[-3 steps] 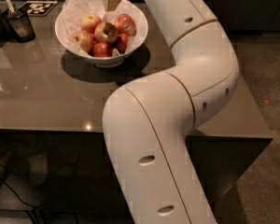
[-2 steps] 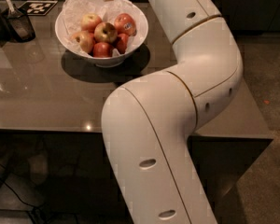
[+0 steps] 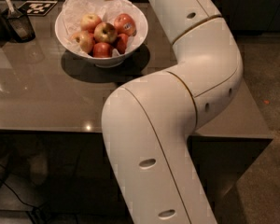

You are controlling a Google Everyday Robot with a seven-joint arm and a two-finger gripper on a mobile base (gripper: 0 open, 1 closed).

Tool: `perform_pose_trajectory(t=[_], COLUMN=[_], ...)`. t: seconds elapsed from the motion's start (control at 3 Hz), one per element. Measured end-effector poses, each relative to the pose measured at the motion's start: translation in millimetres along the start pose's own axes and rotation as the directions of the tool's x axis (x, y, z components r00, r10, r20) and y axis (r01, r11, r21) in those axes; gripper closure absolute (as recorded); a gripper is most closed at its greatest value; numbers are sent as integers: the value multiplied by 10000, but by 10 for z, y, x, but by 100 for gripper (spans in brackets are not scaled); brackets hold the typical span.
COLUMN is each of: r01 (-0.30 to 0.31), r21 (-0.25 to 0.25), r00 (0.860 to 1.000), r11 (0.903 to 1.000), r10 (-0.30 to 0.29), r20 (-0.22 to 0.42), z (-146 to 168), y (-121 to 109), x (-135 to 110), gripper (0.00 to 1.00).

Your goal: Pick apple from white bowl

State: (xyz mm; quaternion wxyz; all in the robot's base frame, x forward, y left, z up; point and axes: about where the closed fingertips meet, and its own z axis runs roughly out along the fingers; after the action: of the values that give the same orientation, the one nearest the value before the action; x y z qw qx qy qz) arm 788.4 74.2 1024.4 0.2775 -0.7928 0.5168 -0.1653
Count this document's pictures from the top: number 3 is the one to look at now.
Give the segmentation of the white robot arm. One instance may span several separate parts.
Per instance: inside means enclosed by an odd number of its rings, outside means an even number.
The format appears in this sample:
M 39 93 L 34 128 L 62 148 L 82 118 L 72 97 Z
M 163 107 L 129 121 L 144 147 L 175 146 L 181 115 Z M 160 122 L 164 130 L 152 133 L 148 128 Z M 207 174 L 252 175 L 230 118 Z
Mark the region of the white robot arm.
M 243 62 L 211 0 L 148 0 L 177 63 L 117 88 L 105 148 L 134 224 L 217 224 L 187 140 L 231 102 Z

